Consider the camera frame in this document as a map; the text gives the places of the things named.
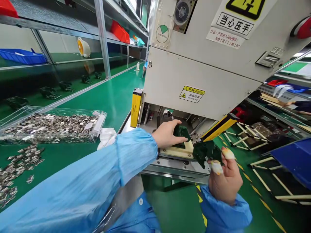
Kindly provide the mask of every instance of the blue plastic tray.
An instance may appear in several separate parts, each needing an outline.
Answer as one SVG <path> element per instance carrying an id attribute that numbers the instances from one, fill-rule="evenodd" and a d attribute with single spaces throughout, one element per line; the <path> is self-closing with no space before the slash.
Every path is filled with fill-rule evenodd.
<path id="1" fill-rule="evenodd" d="M 33 49 L 31 50 L 32 52 L 22 49 L 0 49 L 0 56 L 3 57 L 3 59 L 27 65 L 47 63 L 47 59 L 44 55 L 35 53 Z"/>
<path id="2" fill-rule="evenodd" d="M 304 92 L 304 91 L 309 89 L 308 87 L 299 86 L 296 84 L 291 84 L 291 83 L 285 83 L 285 84 L 291 85 L 294 88 L 294 90 L 287 90 L 287 91 L 292 92 L 292 93 L 300 93 L 300 92 Z"/>
<path id="3" fill-rule="evenodd" d="M 288 144 L 272 150 L 270 153 L 311 190 L 311 138 Z"/>

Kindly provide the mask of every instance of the person's hand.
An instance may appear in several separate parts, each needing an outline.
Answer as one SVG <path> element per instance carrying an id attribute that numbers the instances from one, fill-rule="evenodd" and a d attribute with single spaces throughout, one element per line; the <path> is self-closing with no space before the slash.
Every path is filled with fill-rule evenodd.
<path id="1" fill-rule="evenodd" d="M 285 104 L 285 106 L 289 106 L 289 105 L 292 105 L 292 104 L 294 104 L 295 103 L 295 101 L 288 101 L 286 104 Z"/>
<path id="2" fill-rule="evenodd" d="M 311 113 L 309 113 L 309 112 L 304 112 L 304 111 L 301 111 L 301 112 L 299 112 L 300 114 L 304 114 L 304 115 L 311 115 Z"/>
<path id="3" fill-rule="evenodd" d="M 152 134 L 158 148 L 167 148 L 178 143 L 188 141 L 185 137 L 175 137 L 173 135 L 174 128 L 176 125 L 181 124 L 180 120 L 172 120 L 169 122 L 164 122 L 160 127 Z"/>
<path id="4" fill-rule="evenodd" d="M 221 151 L 224 166 L 221 166 L 218 160 L 209 161 L 212 164 L 209 189 L 215 199 L 235 205 L 236 195 L 243 180 L 233 152 L 226 147 L 222 147 Z"/>

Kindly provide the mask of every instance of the red bin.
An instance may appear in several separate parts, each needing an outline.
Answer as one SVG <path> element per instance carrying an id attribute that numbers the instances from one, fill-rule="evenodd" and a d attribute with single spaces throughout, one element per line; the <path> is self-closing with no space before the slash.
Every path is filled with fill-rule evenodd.
<path id="1" fill-rule="evenodd" d="M 121 25 L 117 22 L 112 20 L 112 25 L 110 31 L 121 41 L 124 43 L 130 43 L 130 35 L 121 27 Z"/>

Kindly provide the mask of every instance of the fluorescent light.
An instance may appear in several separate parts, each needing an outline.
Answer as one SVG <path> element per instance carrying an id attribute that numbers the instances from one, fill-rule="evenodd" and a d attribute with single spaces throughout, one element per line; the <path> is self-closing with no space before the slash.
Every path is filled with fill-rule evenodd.
<path id="1" fill-rule="evenodd" d="M 304 53 L 296 53 L 293 57 L 300 57 L 301 55 L 303 55 Z"/>

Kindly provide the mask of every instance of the blue sleeve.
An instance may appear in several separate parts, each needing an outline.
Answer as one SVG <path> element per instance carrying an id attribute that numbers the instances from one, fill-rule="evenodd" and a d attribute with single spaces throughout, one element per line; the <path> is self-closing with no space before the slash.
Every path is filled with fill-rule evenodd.
<path id="1" fill-rule="evenodd" d="M 92 232 L 114 194 L 157 156 L 141 128 L 70 164 L 0 213 L 0 232 Z"/>
<path id="2" fill-rule="evenodd" d="M 207 185 L 200 186 L 203 195 L 201 208 L 207 218 L 206 232 L 240 233 L 252 221 L 248 203 L 238 194 L 235 206 L 216 200 Z"/>

